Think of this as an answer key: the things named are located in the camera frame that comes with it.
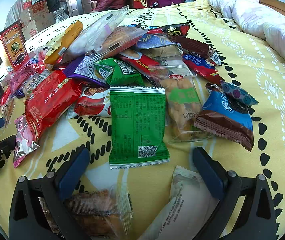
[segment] blue gripper pad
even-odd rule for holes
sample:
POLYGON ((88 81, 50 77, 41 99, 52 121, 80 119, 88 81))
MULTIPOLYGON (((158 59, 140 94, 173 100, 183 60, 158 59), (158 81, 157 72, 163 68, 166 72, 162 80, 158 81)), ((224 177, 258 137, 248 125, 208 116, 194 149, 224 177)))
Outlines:
POLYGON ((89 151, 85 148, 74 160, 73 164, 59 182, 58 194, 61 201, 71 197, 80 177, 84 174, 87 166, 89 165, 89 162, 89 151))
POLYGON ((223 167, 218 162, 213 161, 202 147, 193 149, 193 163, 211 195, 222 200, 225 195, 224 186, 227 184, 227 177, 224 175, 226 171, 223 167))

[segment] white quilt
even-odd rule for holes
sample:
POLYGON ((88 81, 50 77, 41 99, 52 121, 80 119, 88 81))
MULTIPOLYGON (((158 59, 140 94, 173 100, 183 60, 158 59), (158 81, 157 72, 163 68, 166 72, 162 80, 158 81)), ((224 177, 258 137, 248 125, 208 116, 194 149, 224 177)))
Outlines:
POLYGON ((233 18, 245 33, 266 40, 285 59, 285 16, 259 0, 208 0, 224 18, 233 18))

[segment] bed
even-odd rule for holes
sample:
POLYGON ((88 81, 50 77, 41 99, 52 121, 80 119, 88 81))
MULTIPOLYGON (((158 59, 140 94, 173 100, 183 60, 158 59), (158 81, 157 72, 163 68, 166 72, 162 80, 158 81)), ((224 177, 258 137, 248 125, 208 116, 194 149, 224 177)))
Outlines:
MULTIPOLYGON (((32 51, 63 32, 71 23, 81 21, 86 28, 102 13, 71 17, 38 33, 26 42, 32 51)), ((17 179, 43 177, 56 171, 70 153, 84 145, 90 149, 91 161, 81 177, 75 193, 126 185, 133 209, 132 235, 137 239, 169 201, 169 190, 176 165, 195 170, 191 150, 202 146, 226 170, 240 176, 255 177, 262 173, 268 178, 277 217, 277 237, 285 233, 285 60, 261 38, 241 31, 238 24, 214 10, 207 0, 172 5, 164 8, 131 9, 122 25, 141 23, 163 26, 189 22, 187 37, 206 42, 216 49, 222 61, 220 75, 228 82, 246 89, 259 104, 249 108, 253 121, 255 145, 248 152, 237 143, 212 137, 201 142, 170 143, 166 128, 164 141, 170 152, 170 162, 130 169, 109 168, 111 150, 111 119, 63 115, 40 139, 40 148, 29 154, 14 169, 13 154, 0 161, 0 225, 8 234, 8 218, 12 194, 17 179)), ((208 93, 206 81, 197 77, 197 92, 202 102, 208 93)), ((7 129, 0 129, 0 140, 16 134, 14 120, 24 113, 23 99, 16 106, 7 129)), ((241 207, 240 199, 224 233, 231 231, 241 207)))

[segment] red oval label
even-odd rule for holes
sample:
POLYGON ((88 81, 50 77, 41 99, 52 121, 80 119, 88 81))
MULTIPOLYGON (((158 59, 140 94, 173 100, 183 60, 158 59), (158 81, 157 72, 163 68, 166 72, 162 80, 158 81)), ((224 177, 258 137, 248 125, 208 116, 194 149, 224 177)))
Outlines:
POLYGON ((173 79, 176 79, 176 78, 184 78, 184 76, 182 76, 182 75, 175 75, 175 74, 169 75, 168 77, 169 77, 169 78, 173 78, 173 79))

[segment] metal screw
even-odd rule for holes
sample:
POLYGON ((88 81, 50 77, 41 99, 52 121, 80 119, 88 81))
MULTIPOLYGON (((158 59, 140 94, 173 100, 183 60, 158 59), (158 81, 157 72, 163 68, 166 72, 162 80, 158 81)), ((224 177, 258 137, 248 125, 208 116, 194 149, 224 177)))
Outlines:
POLYGON ((227 173, 230 177, 235 177, 237 175, 237 173, 234 171, 228 171, 227 173))
POLYGON ((48 173, 46 174, 46 177, 47 177, 48 179, 51 179, 53 176, 55 176, 55 173, 54 173, 53 171, 50 171, 50 172, 48 172, 48 173))
POLYGON ((25 179, 26 179, 26 177, 25 177, 25 176, 21 176, 21 177, 18 179, 18 181, 19 181, 19 182, 24 182, 24 181, 25 181, 25 179))
POLYGON ((265 177, 263 174, 259 174, 259 175, 258 175, 258 178, 259 178, 260 180, 265 180, 265 179, 266 179, 266 177, 265 177))

